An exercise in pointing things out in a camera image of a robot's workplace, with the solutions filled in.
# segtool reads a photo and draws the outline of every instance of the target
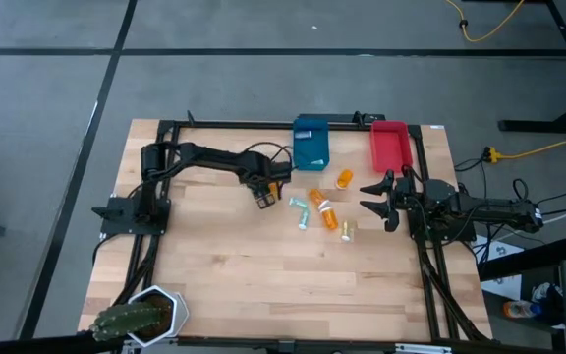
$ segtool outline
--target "blue bin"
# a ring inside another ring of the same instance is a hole
[[[311,131],[311,138],[294,138],[294,165],[301,171],[322,171],[329,164],[329,123],[318,119],[298,118],[293,134]]]

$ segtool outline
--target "wooden tabletop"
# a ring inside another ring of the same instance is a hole
[[[141,179],[140,148],[154,142],[157,120],[134,120],[115,184],[126,196]],[[444,128],[422,126],[429,174],[456,184]],[[191,312],[180,335],[315,340],[429,340],[421,271],[407,216],[393,233],[359,205],[381,200],[359,192],[383,177],[371,168],[369,132],[330,132],[331,161],[323,172],[295,171],[284,200],[259,210],[251,192],[228,172],[192,167],[172,179],[171,219],[161,237],[153,283],[180,292]],[[182,128],[180,142],[241,151],[256,142],[291,144],[285,130]],[[273,155],[276,147],[258,147]],[[414,166],[418,169],[412,142]],[[281,153],[277,160],[287,158]],[[346,191],[338,174],[354,172]],[[340,221],[356,220],[354,242],[322,226],[311,209],[307,231],[290,197],[307,198],[319,188]],[[117,237],[99,250],[80,329],[108,307],[124,285],[132,236]],[[469,318],[490,335],[473,255],[460,243],[445,247],[452,293]],[[446,333],[436,294],[440,327]]]

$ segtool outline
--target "wooden table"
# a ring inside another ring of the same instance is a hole
[[[134,120],[126,141],[115,193],[126,196],[141,179],[140,148],[154,142],[157,120]],[[431,178],[456,184],[447,137],[441,126],[422,126]],[[316,340],[429,341],[422,277],[407,216],[396,232],[359,205],[381,200],[359,192],[382,175],[372,170],[369,132],[329,133],[330,164],[322,173],[295,171],[283,188],[284,201],[259,210],[234,174],[193,167],[172,179],[171,219],[161,237],[153,283],[183,294],[191,317],[181,335]],[[268,141],[291,143],[286,130],[181,128],[179,141],[241,151]],[[414,166],[416,148],[412,144]],[[276,147],[258,147],[273,155]],[[281,153],[277,160],[287,158]],[[346,191],[334,182],[349,168]],[[311,210],[307,231],[301,212],[288,206],[319,188],[339,220],[356,220],[353,243],[329,232]],[[133,237],[121,236],[99,250],[85,299],[80,329],[108,307],[126,277]],[[460,243],[445,247],[453,295],[478,329],[490,336],[473,255]],[[441,331],[446,321],[436,298]]]

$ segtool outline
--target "green cactus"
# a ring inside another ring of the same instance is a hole
[[[90,330],[96,341],[104,341],[159,325],[160,318],[161,309],[145,302],[115,305],[100,312]]]

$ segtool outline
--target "white hexagonal pot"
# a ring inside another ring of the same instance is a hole
[[[189,318],[189,310],[187,310],[187,305],[185,304],[185,300],[183,299],[181,294],[163,290],[163,288],[157,285],[152,285],[139,294],[133,296],[128,300],[128,303],[132,304],[134,302],[138,302],[141,297],[144,297],[150,292],[158,292],[159,294],[167,297],[172,301],[172,323],[165,333],[148,341],[144,341],[143,339],[137,337],[137,335],[134,333],[128,333],[130,338],[134,339],[143,348],[148,347],[163,338],[177,336],[178,332],[181,330],[181,328]]]

